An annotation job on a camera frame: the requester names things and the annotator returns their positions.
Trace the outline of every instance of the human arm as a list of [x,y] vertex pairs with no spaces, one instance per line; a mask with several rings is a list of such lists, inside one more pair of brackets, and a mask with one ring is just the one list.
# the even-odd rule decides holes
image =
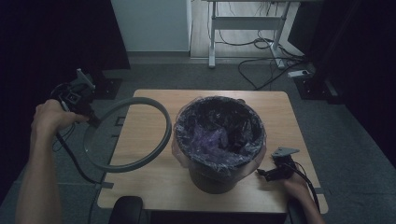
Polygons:
[[30,153],[16,210],[16,223],[62,223],[62,207],[56,181],[52,140],[55,134],[87,118],[64,112],[55,100],[35,109]]
[[297,174],[293,174],[289,179],[282,179],[279,182],[285,187],[286,192],[298,200],[304,209],[304,214],[308,224],[325,223],[322,215],[317,209],[315,202],[311,198],[305,180]]

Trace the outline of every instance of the black trash can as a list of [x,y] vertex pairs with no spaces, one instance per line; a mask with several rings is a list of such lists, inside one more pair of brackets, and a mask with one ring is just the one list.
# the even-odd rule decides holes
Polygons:
[[265,140],[260,117],[244,101],[210,96],[180,110],[172,152],[196,187],[219,194],[260,166]]

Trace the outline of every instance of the white wall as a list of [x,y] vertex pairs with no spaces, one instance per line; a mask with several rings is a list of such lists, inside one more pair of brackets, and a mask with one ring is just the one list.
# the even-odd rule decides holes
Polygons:
[[126,51],[190,51],[191,0],[111,0]]

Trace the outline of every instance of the metal frame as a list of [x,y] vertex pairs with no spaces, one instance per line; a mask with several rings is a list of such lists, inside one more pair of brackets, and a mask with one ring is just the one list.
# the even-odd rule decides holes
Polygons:
[[285,64],[282,59],[282,52],[280,51],[279,39],[282,35],[283,27],[285,26],[286,18],[288,15],[290,2],[286,2],[285,8],[281,17],[217,17],[216,16],[216,4],[212,2],[212,27],[211,37],[209,46],[209,67],[214,68],[216,66],[216,52],[215,52],[215,30],[275,30],[276,37],[274,42],[270,45],[270,50],[276,58],[276,65],[278,68],[285,68]]

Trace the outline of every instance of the gray hose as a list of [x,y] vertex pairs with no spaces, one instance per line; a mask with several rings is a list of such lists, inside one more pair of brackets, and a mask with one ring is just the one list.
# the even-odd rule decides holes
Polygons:
[[122,100],[114,104],[99,120],[103,121],[107,119],[111,114],[116,112],[122,107],[125,107],[127,105],[151,105],[159,109],[163,115],[165,116],[166,119],[166,129],[165,133],[163,135],[163,139],[161,140],[160,144],[152,150],[146,157],[140,159],[139,161],[135,161],[129,164],[125,165],[106,165],[106,164],[98,164],[93,161],[92,157],[89,154],[89,151],[92,149],[92,139],[93,136],[96,132],[96,130],[100,127],[100,124],[98,127],[94,127],[93,125],[90,125],[85,132],[84,135],[84,148],[85,148],[85,153],[87,154],[90,162],[97,167],[98,169],[108,172],[108,173],[124,173],[124,172],[129,172],[132,170],[136,170],[152,160],[154,160],[160,153],[163,151],[163,149],[166,147],[166,144],[169,142],[169,139],[171,137],[172,133],[172,122],[169,117],[168,112],[166,111],[165,107],[161,105],[159,102],[149,99],[146,97],[132,97],[126,100]]

